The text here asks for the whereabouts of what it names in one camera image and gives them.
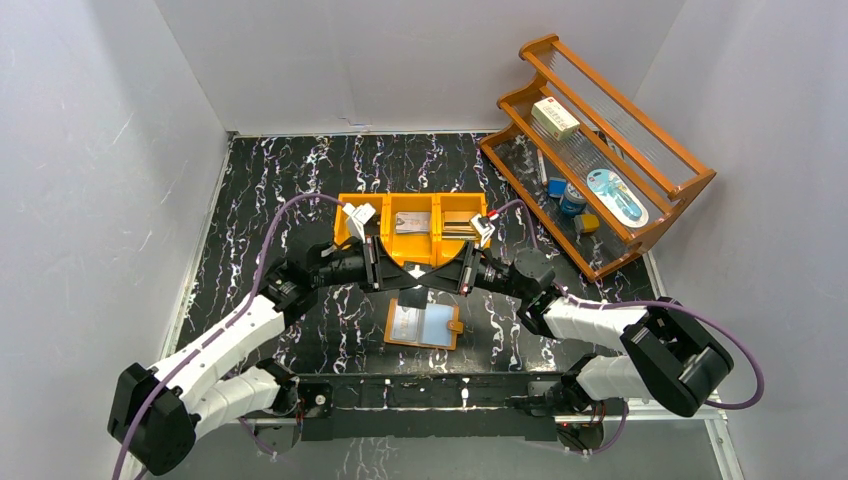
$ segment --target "black marble floor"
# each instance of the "black marble floor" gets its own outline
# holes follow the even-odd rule
[[[191,294],[178,348],[218,322],[249,291],[256,258],[275,209],[305,192],[485,192],[489,208],[517,198],[476,147],[477,134],[240,138],[233,141],[212,226]],[[521,146],[512,149],[524,155]],[[335,206],[301,202],[275,232],[270,259],[285,254],[298,225],[332,225]],[[555,263],[557,280],[585,298],[652,298],[639,260],[603,281],[585,278],[541,227],[528,231],[520,211],[499,221],[492,249],[511,259],[535,235]],[[396,293],[365,296],[357,287],[331,288],[303,321],[254,351],[249,363],[275,356],[299,373],[477,373],[560,371],[592,345],[534,336],[515,317],[517,303],[475,290],[468,297],[431,292],[456,304],[465,333],[455,351],[383,341],[388,301]]]

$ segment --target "orange shelf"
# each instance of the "orange shelf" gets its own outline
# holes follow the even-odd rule
[[[590,281],[597,280],[653,247],[715,172],[566,48],[556,35],[527,43],[519,56],[536,74],[524,88],[498,100],[498,107],[511,122],[481,140],[480,148],[583,274]],[[556,98],[580,120],[578,131],[564,139],[547,133],[531,114],[533,103],[546,97]],[[527,184],[526,166],[519,167],[508,158],[508,149],[500,148],[518,135],[525,136],[527,148],[538,149],[546,162],[586,198],[588,210],[601,220],[604,243],[609,244],[605,262],[596,258],[595,251],[587,252],[579,245],[579,235],[568,231],[563,218],[553,218],[558,209],[543,205],[550,202],[539,185]],[[586,179],[596,169],[609,170],[621,178],[647,209],[646,225],[634,228],[623,224],[591,191]]]

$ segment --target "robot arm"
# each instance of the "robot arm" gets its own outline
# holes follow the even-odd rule
[[[357,283],[373,292],[417,285],[391,260],[379,238],[353,237],[345,242],[346,248],[332,242],[308,243],[313,238],[304,234],[290,243],[287,258],[268,269],[252,302],[246,297],[190,345],[150,368],[136,363],[121,373],[107,428],[123,442],[144,399],[179,367],[161,387],[130,441],[130,453],[152,474],[167,473],[188,455],[198,438],[246,413],[293,411],[298,404],[298,379],[274,359],[263,360],[234,378],[220,379],[311,308],[316,289]]]
[[[466,242],[452,261],[419,283],[460,295],[483,288],[515,297],[521,300],[517,315],[532,333],[624,353],[584,357],[549,394],[526,399],[525,406],[537,410],[579,412],[607,398],[653,398],[691,417],[733,369],[730,354],[695,318],[668,308],[605,309],[603,303],[562,292],[554,277],[550,261],[536,249],[520,250],[506,264]]]
[[[316,289],[348,283],[365,292],[422,285],[467,295],[482,288],[520,299],[517,314],[531,333],[626,353],[585,356],[544,395],[507,399],[507,405],[528,411],[581,412],[622,397],[654,398],[678,415],[692,416],[733,368],[730,355],[692,317],[665,308],[604,308],[562,292],[547,257],[535,249],[519,251],[507,264],[466,242],[453,260],[416,279],[391,259],[378,237],[364,235],[361,224],[373,213],[368,208],[345,210],[354,237],[341,246],[310,243],[316,236],[299,232],[286,258],[265,272],[252,302],[245,298],[174,355],[149,368],[137,363],[127,368],[118,379],[109,433],[123,442],[143,401],[178,368],[130,439],[129,451],[154,475],[179,464],[198,438],[247,413],[291,413],[300,402],[299,380],[274,359],[221,379],[315,305]],[[489,235],[493,230],[490,223],[480,227]]]

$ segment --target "white wall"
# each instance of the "white wall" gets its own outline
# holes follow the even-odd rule
[[[718,171],[655,253],[763,363],[762,404],[730,415],[749,480],[848,478],[846,31],[845,2],[690,0],[636,95]]]
[[[684,0],[156,0],[224,127],[501,128],[527,41],[557,33],[633,95]]]
[[[151,0],[0,1],[0,477],[108,478],[226,135]]]

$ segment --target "cable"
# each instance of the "cable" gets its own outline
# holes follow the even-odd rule
[[[624,424],[627,422],[627,414],[630,413],[630,407],[627,405],[627,402],[624,402],[624,411],[621,412],[621,423],[618,424],[618,428],[615,431],[615,434],[612,436],[610,441],[606,445],[601,445],[597,450],[590,450],[590,455],[597,455],[599,453],[603,453],[609,450],[612,447],[612,444],[617,442],[619,437],[621,437],[621,433],[624,431]]]
[[[253,287],[250,289],[250,293],[248,294],[247,303],[245,303],[244,308],[239,310],[232,319],[230,319],[225,325],[224,328],[230,328],[238,319],[240,319],[247,310],[250,309],[250,306],[253,304],[253,299],[256,298],[256,294],[259,291],[259,280],[262,278],[263,270],[265,270],[265,260],[268,257],[268,248],[271,245],[271,239],[274,237],[274,230],[276,230],[277,225],[280,223],[280,220],[283,217],[283,213],[288,210],[295,203],[305,200],[307,198],[320,198],[322,200],[327,200],[329,202],[333,202],[338,206],[344,206],[344,203],[340,202],[339,199],[331,197],[329,195],[324,195],[321,193],[303,193],[292,197],[289,201],[283,204],[277,213],[274,215],[274,219],[271,221],[271,227],[268,229],[268,233],[265,234],[265,241],[262,242],[262,249],[259,251],[259,258],[257,260],[256,272],[253,274]],[[201,348],[207,348],[214,342],[209,342],[207,345]],[[138,430],[138,426],[141,423],[141,419],[144,417],[147,409],[150,408],[150,405],[153,403],[153,400],[159,395],[159,393],[165,388],[165,385],[168,384],[180,371],[185,368],[186,365],[191,362],[194,357],[200,354],[200,350],[194,350],[186,356],[179,364],[177,364],[174,369],[169,372],[165,378],[163,378],[156,387],[150,392],[147,398],[141,403],[138,411],[136,411],[135,416],[133,417],[132,422],[130,423],[129,428],[127,429],[127,433],[124,435],[124,441],[121,442],[121,450],[118,453],[118,459],[115,461],[115,468],[112,471],[112,480],[119,480],[121,477],[121,470],[124,466],[124,460],[127,457],[127,453],[130,450],[130,443],[132,442],[133,436],[135,435],[136,430]]]
[[[512,205],[515,205],[515,204],[520,204],[524,208],[524,213],[527,216],[527,221],[530,223],[530,228],[535,233],[535,228],[533,227],[533,218],[530,215],[530,210],[527,209],[527,204],[525,204],[520,198],[512,200],[510,202],[507,202],[506,205],[495,210],[495,213],[500,215],[501,212],[503,212],[504,210],[506,210],[507,208],[509,208],[509,207],[511,207]],[[533,235],[532,238],[533,238],[533,246],[538,248],[538,246],[536,244],[536,236]],[[703,322],[703,323],[709,325],[710,327],[716,329],[719,333],[724,335],[725,338],[727,338],[734,345],[736,345],[737,348],[739,348],[739,351],[742,352],[742,355],[744,355],[745,358],[748,360],[748,363],[751,364],[751,368],[754,370],[754,376],[757,378],[757,388],[754,391],[754,394],[751,396],[751,398],[749,398],[748,400],[745,400],[744,402],[721,403],[721,402],[714,402],[712,400],[707,400],[706,402],[704,402],[704,404],[708,405],[710,407],[722,408],[722,409],[725,409],[725,410],[744,410],[746,408],[750,408],[750,407],[756,405],[763,398],[763,393],[765,392],[765,377],[763,376],[763,370],[760,367],[759,362],[757,362],[757,360],[754,358],[754,354],[751,353],[751,351],[748,349],[748,347],[744,343],[742,343],[742,341],[739,340],[739,338],[737,338],[735,335],[733,335],[733,333],[731,333],[729,330],[722,327],[719,323],[717,323],[713,320],[710,320],[708,318],[705,318],[703,315],[695,312],[692,309],[686,308],[682,305],[677,305],[677,304],[674,304],[674,303],[658,302],[656,300],[635,300],[635,301],[631,301],[631,302],[619,302],[619,303],[585,302],[582,299],[580,299],[579,297],[575,297],[574,295],[569,294],[567,292],[567,288],[563,287],[562,285],[559,285],[557,283],[554,283],[554,285],[556,285],[560,289],[560,291],[563,292],[563,294],[566,296],[566,299],[568,299],[568,301],[570,301],[571,303],[573,303],[573,304],[575,304],[579,307],[592,308],[592,309],[595,309],[595,310],[601,310],[601,309],[604,309],[604,308],[659,307],[659,308],[668,308],[668,309],[671,309],[671,310],[677,310],[678,312],[684,313],[686,315],[689,315],[690,317],[693,317],[697,320],[700,320],[701,322]]]
[[[530,240],[533,241],[533,248],[539,249],[539,243],[536,241],[536,225],[533,222],[533,215],[530,215],[530,210],[527,208],[527,204],[524,203],[520,198],[516,198],[515,200],[511,200],[506,202],[506,205],[495,210],[495,214],[500,215],[504,210],[513,206],[513,205],[521,205],[524,209],[524,216],[527,217],[527,223],[530,226]]]

